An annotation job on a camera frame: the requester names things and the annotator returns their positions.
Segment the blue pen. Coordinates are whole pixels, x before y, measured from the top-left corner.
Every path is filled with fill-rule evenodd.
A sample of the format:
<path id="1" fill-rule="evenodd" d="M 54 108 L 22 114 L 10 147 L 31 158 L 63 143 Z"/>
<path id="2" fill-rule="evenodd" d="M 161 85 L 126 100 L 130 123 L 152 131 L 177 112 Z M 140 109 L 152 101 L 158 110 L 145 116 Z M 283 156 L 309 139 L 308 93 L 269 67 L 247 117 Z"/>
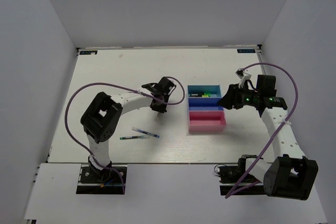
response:
<path id="1" fill-rule="evenodd" d="M 157 134 L 150 133 L 150 132 L 148 132 L 148 131 L 145 131 L 145 130 L 142 130 L 142 129 L 139 129 L 139 128 L 136 128 L 136 127 L 132 127 L 132 130 L 135 131 L 135 132 L 138 132 L 138 133 L 142 133 L 142 134 L 151 136 L 151 137 L 155 137 L 155 138 L 159 138 L 159 137 L 160 137 L 160 136 L 157 135 Z"/>

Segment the green pen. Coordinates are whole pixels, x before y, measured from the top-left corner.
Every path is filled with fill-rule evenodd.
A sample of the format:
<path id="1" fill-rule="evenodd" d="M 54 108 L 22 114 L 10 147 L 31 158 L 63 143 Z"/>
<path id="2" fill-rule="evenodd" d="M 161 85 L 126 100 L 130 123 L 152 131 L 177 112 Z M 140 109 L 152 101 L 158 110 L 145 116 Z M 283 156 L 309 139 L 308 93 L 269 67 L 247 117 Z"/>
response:
<path id="1" fill-rule="evenodd" d="M 148 135 L 136 135 L 136 136 L 123 136 L 120 137 L 120 140 L 136 140 L 136 139 L 148 139 L 150 136 Z"/>

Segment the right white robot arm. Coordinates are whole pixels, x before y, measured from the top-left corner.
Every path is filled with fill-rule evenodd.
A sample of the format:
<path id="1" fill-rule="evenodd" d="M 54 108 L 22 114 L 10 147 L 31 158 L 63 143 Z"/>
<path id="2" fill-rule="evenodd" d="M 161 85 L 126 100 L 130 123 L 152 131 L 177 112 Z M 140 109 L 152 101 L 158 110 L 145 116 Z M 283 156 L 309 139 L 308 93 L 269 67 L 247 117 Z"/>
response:
<path id="1" fill-rule="evenodd" d="M 276 77 L 260 74 L 254 86 L 251 75 L 240 72 L 240 82 L 229 85 L 227 93 L 217 103 L 226 109 L 252 106 L 265 124 L 270 136 L 275 160 L 267 163 L 256 155 L 242 155 L 237 166 L 219 166 L 214 172 L 222 184 L 263 184 L 264 193 L 270 197 L 307 200 L 318 173 L 318 165 L 301 150 L 291 125 L 287 122 L 287 105 L 284 98 L 276 95 Z"/>

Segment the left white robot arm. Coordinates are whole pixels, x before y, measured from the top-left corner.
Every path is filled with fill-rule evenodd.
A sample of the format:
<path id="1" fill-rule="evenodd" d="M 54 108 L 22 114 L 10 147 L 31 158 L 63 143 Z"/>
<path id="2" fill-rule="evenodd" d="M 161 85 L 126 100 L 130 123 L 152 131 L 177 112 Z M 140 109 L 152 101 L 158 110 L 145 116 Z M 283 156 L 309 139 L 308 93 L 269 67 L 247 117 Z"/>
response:
<path id="1" fill-rule="evenodd" d="M 170 94 L 176 88 L 167 77 L 158 83 L 147 83 L 135 92 L 108 95 L 99 92 L 80 119 L 89 140 L 89 164 L 93 166 L 93 176 L 101 182 L 110 178 L 111 160 L 109 138 L 114 134 L 122 115 L 140 108 L 149 107 L 165 113 Z"/>

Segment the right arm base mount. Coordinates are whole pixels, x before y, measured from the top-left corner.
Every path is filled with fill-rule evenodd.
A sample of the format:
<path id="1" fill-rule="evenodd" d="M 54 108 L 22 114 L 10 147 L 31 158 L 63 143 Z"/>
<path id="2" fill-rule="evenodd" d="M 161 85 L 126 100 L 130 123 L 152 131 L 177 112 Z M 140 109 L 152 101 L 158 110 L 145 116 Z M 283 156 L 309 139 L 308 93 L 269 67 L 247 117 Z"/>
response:
<path id="1" fill-rule="evenodd" d="M 249 165 L 246 166 L 246 161 L 253 162 L 253 160 L 256 158 L 256 155 L 242 155 L 241 158 L 238 159 L 237 164 L 217 164 L 214 167 L 214 174 L 219 177 L 219 189 L 221 196 L 226 196 L 228 194 L 230 189 L 243 175 L 246 167 L 249 167 Z M 254 187 L 249 187 L 235 194 L 235 196 L 243 195 L 265 195 L 262 182 L 255 185 Z"/>

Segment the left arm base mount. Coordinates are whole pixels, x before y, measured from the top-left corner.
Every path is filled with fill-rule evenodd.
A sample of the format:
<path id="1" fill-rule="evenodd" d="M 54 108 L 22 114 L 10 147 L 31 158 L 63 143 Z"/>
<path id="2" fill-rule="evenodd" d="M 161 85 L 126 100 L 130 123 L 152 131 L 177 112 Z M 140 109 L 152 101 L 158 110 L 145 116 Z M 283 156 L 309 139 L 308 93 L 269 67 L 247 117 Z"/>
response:
<path id="1" fill-rule="evenodd" d="M 78 178 L 77 195 L 123 195 L 123 186 L 126 184 L 127 167 L 117 166 L 115 169 L 122 175 L 111 170 L 99 171 L 96 174 L 90 166 L 82 166 Z"/>

